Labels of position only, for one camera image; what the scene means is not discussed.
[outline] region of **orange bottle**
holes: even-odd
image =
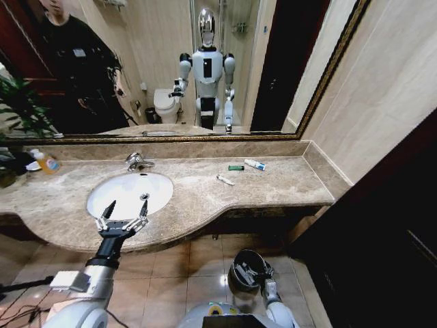
[[[32,153],[34,159],[38,162],[38,164],[40,164],[42,170],[47,174],[53,174],[61,167],[58,161],[49,155],[40,152],[39,149],[32,149],[30,153]]]

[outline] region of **dark wooden door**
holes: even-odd
[[[329,0],[278,0],[251,131],[279,131],[293,101]]]
[[[55,127],[69,131],[64,111],[77,106],[65,97],[58,70],[40,32],[44,10],[38,0],[0,1],[0,62],[13,77],[31,82],[31,87],[49,108]]]
[[[333,327],[435,327],[437,111],[290,246]]]

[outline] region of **toothbrush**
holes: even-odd
[[[225,184],[229,186],[234,186],[235,183],[233,183],[231,180],[226,179],[224,176],[221,176],[220,174],[217,174],[217,179],[219,179],[221,182],[224,182]]]

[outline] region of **toilet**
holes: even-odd
[[[172,89],[156,89],[153,103],[156,113],[161,117],[163,123],[176,123],[180,108],[180,97],[169,97]]]

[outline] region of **metallic robot face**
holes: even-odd
[[[214,13],[208,8],[200,11],[199,15],[199,30],[202,38],[202,44],[206,48],[210,48],[214,42],[215,31]]]

